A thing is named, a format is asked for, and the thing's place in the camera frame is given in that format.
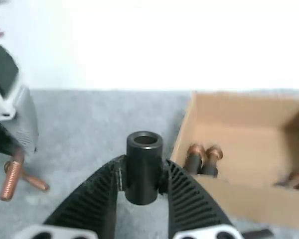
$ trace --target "gray carpet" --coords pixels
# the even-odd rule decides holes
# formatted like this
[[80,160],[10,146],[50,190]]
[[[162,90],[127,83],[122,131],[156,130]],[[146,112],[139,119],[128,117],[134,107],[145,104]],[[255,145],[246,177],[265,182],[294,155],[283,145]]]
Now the gray carpet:
[[[0,201],[0,239],[43,222],[81,182],[108,160],[124,154],[126,137],[151,130],[164,139],[164,156],[172,151],[190,93],[33,91],[39,143],[29,173],[50,185],[42,193],[20,181],[13,200]],[[4,180],[0,154],[0,188]],[[117,239],[166,239],[167,201],[146,207],[118,198]],[[239,230],[264,225],[231,218]],[[270,226],[278,239],[299,239],[299,230]]]

